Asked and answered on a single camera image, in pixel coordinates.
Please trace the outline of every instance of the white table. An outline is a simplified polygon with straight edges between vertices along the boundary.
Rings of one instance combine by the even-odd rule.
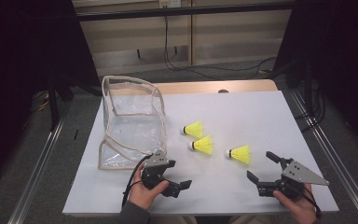
[[[313,172],[321,172],[298,129],[280,91],[164,94],[169,160],[175,167],[164,176],[174,182],[193,180],[178,198],[158,196],[150,208],[154,216],[228,216],[274,214],[286,211],[274,198],[259,197],[246,177],[249,169],[260,181],[280,178],[281,166],[266,151],[294,158]],[[201,120],[204,134],[213,139],[208,156],[188,149],[195,139],[180,128]],[[76,179],[63,208],[74,217],[113,216],[121,210],[122,192],[130,170],[98,170],[98,147],[103,138],[103,107],[100,106]],[[249,166],[224,156],[227,149],[249,145]],[[326,186],[312,186],[322,211],[338,211]]]

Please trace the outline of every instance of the shuttlecock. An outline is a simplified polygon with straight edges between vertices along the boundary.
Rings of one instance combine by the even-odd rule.
[[[206,136],[204,138],[201,138],[200,140],[196,142],[190,143],[191,149],[196,149],[202,152],[205,152],[207,154],[212,154],[213,144],[212,144],[212,138],[211,136]]]
[[[197,121],[182,128],[182,133],[202,138],[202,123]]]
[[[249,165],[250,162],[250,154],[249,154],[249,146],[237,147],[235,149],[227,150],[226,156],[228,158],[233,158],[237,161],[244,162]]]

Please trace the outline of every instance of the silver metal plate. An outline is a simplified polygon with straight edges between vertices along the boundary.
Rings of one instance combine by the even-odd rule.
[[[330,183],[315,174],[308,167],[299,163],[298,161],[292,161],[282,173],[284,176],[289,177],[297,182],[310,183],[317,185],[329,185]]]
[[[165,157],[165,154],[163,151],[158,150],[156,151],[152,157],[145,163],[146,167],[153,167],[153,166],[160,166],[160,165],[166,165],[170,163],[168,159]]]

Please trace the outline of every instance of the electric cord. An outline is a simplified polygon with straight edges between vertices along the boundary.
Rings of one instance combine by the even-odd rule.
[[[302,119],[302,118],[309,118],[309,117],[316,117],[316,114],[320,114],[320,103],[318,102],[318,94],[316,94],[316,97],[313,97],[313,103],[312,103],[312,110],[305,111],[303,114],[295,117],[295,119]]]
[[[315,127],[316,125],[319,125],[320,123],[322,123],[322,121],[324,119],[324,115],[325,115],[325,100],[324,100],[324,93],[322,92],[322,90],[320,88],[318,88],[318,90],[317,90],[317,94],[316,94],[316,97],[315,97],[315,103],[316,103],[316,109],[313,111],[313,115],[316,115],[316,114],[317,115],[314,116],[315,119],[310,119],[310,125],[308,125],[304,129],[302,129],[301,130],[302,133],[304,133],[307,130],[310,130],[311,128]]]
[[[305,195],[303,192],[298,191],[297,189],[293,188],[292,186],[288,185],[288,184],[284,184],[287,188],[294,190],[297,194],[301,195],[301,197],[303,197],[305,200],[307,200],[309,203],[311,203],[314,207],[315,207],[315,214],[316,217],[318,219],[322,218],[322,211],[321,208],[319,207],[319,205],[316,203],[315,198],[313,197],[313,194],[310,192],[310,190],[308,190],[307,188],[304,188],[309,194],[310,197],[308,197],[307,195]]]
[[[136,181],[136,182],[134,182],[134,183],[131,183],[132,180],[133,180],[133,177],[135,176],[136,171],[137,171],[138,168],[139,168],[139,166],[140,166],[140,165],[142,164],[142,162],[144,162],[145,160],[150,159],[150,157],[152,157],[152,155],[148,155],[148,156],[143,157],[143,158],[138,162],[138,164],[136,164],[135,168],[133,169],[132,174],[131,174],[131,177],[130,177],[130,180],[129,180],[129,183],[127,184],[126,190],[123,192],[124,195],[123,195],[123,202],[121,203],[121,207],[124,207],[124,204],[126,204],[128,198],[129,198],[130,190],[131,190],[132,186],[134,186],[135,184],[138,184],[138,183],[142,182],[142,180],[141,180],[141,181]]]
[[[202,74],[201,72],[195,71],[193,69],[196,69],[196,68],[209,68],[209,69],[218,69],[218,70],[225,70],[225,71],[232,71],[232,72],[241,72],[241,71],[246,71],[246,70],[251,70],[251,69],[257,68],[253,75],[251,75],[250,77],[246,78],[246,79],[250,79],[250,78],[253,78],[253,77],[257,76],[258,71],[260,70],[260,66],[263,63],[266,63],[266,62],[268,62],[270,60],[275,60],[275,59],[276,59],[276,57],[269,57],[269,58],[263,60],[262,62],[254,65],[254,66],[247,67],[247,68],[241,68],[241,69],[231,69],[231,68],[215,67],[215,66],[208,66],[208,65],[197,65],[197,66],[182,67],[182,68],[176,67],[171,63],[170,58],[168,56],[168,17],[165,17],[164,62],[165,62],[166,67],[168,69],[172,70],[172,71],[189,71],[189,72],[193,72],[193,73],[199,74],[199,75],[201,75],[203,77],[207,77],[207,78],[210,78],[210,79],[223,80],[221,78],[207,76],[207,75]]]

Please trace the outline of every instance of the transparent plastic container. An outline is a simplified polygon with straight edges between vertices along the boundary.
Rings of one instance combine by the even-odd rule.
[[[134,77],[104,77],[99,169],[133,169],[146,155],[166,153],[164,116],[155,85]]]

